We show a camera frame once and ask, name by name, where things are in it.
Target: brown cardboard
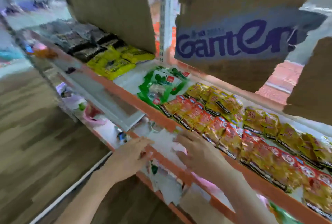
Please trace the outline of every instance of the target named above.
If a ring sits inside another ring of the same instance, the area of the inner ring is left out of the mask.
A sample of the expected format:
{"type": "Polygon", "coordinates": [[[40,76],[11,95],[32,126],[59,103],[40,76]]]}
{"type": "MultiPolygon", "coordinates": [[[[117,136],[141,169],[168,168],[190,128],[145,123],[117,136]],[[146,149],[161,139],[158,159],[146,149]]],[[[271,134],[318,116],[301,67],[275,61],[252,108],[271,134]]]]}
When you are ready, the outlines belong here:
{"type": "Polygon", "coordinates": [[[155,52],[148,0],[67,0],[75,18],[115,33],[125,42],[155,52]]]}
{"type": "MultiPolygon", "coordinates": [[[[247,13],[257,7],[286,6],[299,8],[306,0],[179,0],[183,5],[177,17],[177,29],[201,25],[216,16],[233,16],[247,13]]],[[[213,75],[243,90],[255,92],[263,86],[277,64],[283,62],[288,53],[268,60],[219,60],[209,63],[188,59],[184,62],[213,75]]]]}
{"type": "Polygon", "coordinates": [[[332,125],[332,38],[325,37],[305,65],[283,112],[332,125]]]}

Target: red label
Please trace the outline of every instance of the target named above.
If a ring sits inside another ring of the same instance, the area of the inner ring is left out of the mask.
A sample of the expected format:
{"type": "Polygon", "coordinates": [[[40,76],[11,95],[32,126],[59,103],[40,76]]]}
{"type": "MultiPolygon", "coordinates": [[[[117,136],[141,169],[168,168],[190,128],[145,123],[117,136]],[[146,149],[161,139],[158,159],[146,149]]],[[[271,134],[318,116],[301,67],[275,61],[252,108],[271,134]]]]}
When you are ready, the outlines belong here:
{"type": "Polygon", "coordinates": [[[158,104],[160,104],[160,99],[155,98],[152,102],[153,102],[153,104],[158,105],[158,104]]]}
{"type": "Polygon", "coordinates": [[[174,77],[173,76],[168,76],[166,81],[172,83],[174,81],[174,77]]]}
{"type": "Polygon", "coordinates": [[[185,77],[188,77],[189,73],[188,72],[182,72],[182,75],[184,75],[185,77]]]}

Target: white floor stripe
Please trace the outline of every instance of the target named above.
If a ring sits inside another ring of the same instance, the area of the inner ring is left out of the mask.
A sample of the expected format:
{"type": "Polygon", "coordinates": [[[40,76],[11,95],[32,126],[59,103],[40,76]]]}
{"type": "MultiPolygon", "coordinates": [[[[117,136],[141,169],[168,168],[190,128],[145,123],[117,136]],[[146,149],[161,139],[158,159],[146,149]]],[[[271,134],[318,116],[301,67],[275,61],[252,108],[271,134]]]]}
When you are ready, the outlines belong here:
{"type": "Polygon", "coordinates": [[[33,219],[29,224],[36,224],[41,218],[43,218],[49,211],[51,211],[57,204],[60,203],[72,190],[79,186],[101,163],[107,159],[112,152],[109,152],[104,156],[98,163],[96,163],[87,173],[83,175],[75,184],[68,188],[60,197],[58,197],[51,205],[49,205],[43,212],[41,212],[35,219],[33,219]]]}

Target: orange price rail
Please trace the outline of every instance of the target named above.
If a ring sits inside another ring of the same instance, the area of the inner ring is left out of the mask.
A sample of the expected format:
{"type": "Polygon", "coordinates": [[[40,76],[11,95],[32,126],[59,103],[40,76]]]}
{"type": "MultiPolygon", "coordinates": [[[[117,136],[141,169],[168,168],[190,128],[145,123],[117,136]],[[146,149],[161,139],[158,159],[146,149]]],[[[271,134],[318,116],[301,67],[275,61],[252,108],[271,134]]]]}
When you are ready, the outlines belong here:
{"type": "MultiPolygon", "coordinates": [[[[53,43],[50,43],[47,39],[42,38],[36,33],[33,33],[33,36],[35,39],[42,42],[45,46],[48,46],[51,48],[54,52],[58,54],[59,59],[62,59],[67,62],[72,63],[79,63],[81,62],[74,57],[64,53],[59,47],[54,45],[53,43]]],[[[87,76],[89,76],[91,79],[97,81],[98,83],[102,84],[106,90],[109,92],[117,95],[125,102],[131,104],[132,106],[136,107],[137,109],[143,111],[147,117],[153,121],[155,121],[158,125],[163,126],[166,128],[169,132],[173,132],[179,124],[175,122],[174,120],[167,118],[164,116],[160,111],[156,110],[155,108],[149,106],[142,100],[140,100],[137,96],[131,94],[130,92],[126,91],[125,89],[119,87],[114,82],[97,75],[95,72],[93,72],[90,68],[88,68],[86,65],[82,64],[82,67],[80,69],[83,73],[85,73],[87,76]]],[[[136,137],[136,135],[132,132],[129,132],[132,137],[136,137]]],[[[197,181],[197,179],[186,172],[184,172],[182,169],[177,167],[175,164],[170,162],[168,159],[166,159],[163,155],[161,155],[159,152],[157,152],[155,149],[151,149],[153,151],[154,155],[153,157],[156,158],[164,167],[172,171],[178,178],[180,178],[184,183],[191,184],[193,182],[197,183],[199,186],[201,186],[204,189],[204,186],[201,185],[197,181]]],[[[241,165],[236,160],[231,159],[224,153],[220,152],[225,159],[230,163],[232,167],[237,169],[238,171],[242,172],[243,176],[247,180],[248,184],[258,193],[264,195],[269,200],[271,200],[276,205],[280,206],[284,210],[286,210],[288,213],[290,213],[294,218],[299,220],[300,222],[304,224],[309,223],[321,223],[321,224],[331,224],[327,219],[322,217],[321,215],[317,214],[316,212],[310,210],[307,208],[304,204],[301,202],[293,199],[289,195],[287,195],[285,192],[283,192],[281,189],[275,187],[268,181],[264,180],[262,177],[257,175],[255,172],[249,170],[245,166],[241,165]]],[[[235,213],[231,211],[227,206],[222,204],[216,197],[211,195],[211,205],[213,205],[216,209],[218,209],[220,212],[222,212],[226,218],[236,222],[235,213]]]]}

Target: hand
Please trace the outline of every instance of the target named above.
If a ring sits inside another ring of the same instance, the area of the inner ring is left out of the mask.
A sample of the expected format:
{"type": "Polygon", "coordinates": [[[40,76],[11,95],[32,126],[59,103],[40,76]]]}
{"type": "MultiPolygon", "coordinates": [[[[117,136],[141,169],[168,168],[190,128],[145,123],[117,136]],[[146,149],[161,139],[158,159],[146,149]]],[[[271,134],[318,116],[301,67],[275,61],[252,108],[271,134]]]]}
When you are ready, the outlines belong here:
{"type": "Polygon", "coordinates": [[[228,169],[231,169],[222,154],[196,132],[185,130],[173,141],[187,149],[187,155],[182,151],[176,151],[176,155],[185,166],[214,184],[216,183],[216,173],[226,174],[228,169]]]}
{"type": "Polygon", "coordinates": [[[144,153],[144,148],[153,143],[146,137],[140,137],[131,139],[120,146],[100,169],[100,175],[105,179],[103,181],[109,181],[111,187],[138,172],[151,157],[144,153]]]}

